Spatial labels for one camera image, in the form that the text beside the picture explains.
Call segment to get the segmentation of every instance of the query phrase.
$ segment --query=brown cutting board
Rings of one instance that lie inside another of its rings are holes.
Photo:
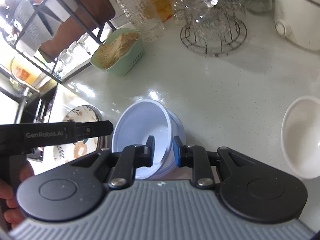
[[[80,1],[91,12],[99,25],[111,20],[116,14],[109,0]],[[90,30],[97,27],[82,8],[78,7],[75,14],[90,28]],[[73,17],[70,17],[60,25],[52,40],[46,41],[41,45],[40,49],[45,52],[41,53],[42,56],[47,62],[51,62],[52,60],[48,58],[47,55],[53,59],[56,58],[63,49],[68,48],[73,41],[77,41],[85,32],[86,31],[76,22],[76,20]]]

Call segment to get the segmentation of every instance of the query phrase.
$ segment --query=green plastic basket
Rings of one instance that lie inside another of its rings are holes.
[[[110,44],[113,42],[121,33],[128,33],[128,32],[137,32],[137,30],[132,29],[125,29],[121,28],[109,35],[109,37],[102,43],[102,44]],[[97,54],[94,53],[91,57],[91,64],[96,66],[97,68],[101,69],[102,71],[108,71],[118,76],[124,76],[127,72],[137,63],[137,61],[143,55],[143,43],[141,35],[137,39],[137,41],[131,46],[129,51],[124,54],[121,58],[117,60],[110,68],[104,69],[103,65],[97,58]]]

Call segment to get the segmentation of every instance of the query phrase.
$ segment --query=gray ribbed surface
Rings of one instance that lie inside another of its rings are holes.
[[[306,240],[313,235],[298,220],[277,225],[241,220],[213,192],[188,180],[158,184],[135,181],[127,190],[112,191],[82,219],[64,224],[27,219],[10,235],[15,240]]]

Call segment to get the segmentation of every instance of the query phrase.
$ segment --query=human hand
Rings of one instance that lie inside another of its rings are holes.
[[[19,179],[21,182],[34,175],[32,166],[29,162],[23,166],[19,172]],[[24,220],[21,209],[18,206],[16,197],[13,194],[12,187],[0,179],[0,198],[6,200],[8,209],[4,212],[4,219],[15,228],[19,223]]]

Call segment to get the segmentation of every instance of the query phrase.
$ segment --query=white knob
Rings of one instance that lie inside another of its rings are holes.
[[[277,33],[282,37],[288,37],[291,33],[290,25],[284,20],[276,20],[275,28]]]

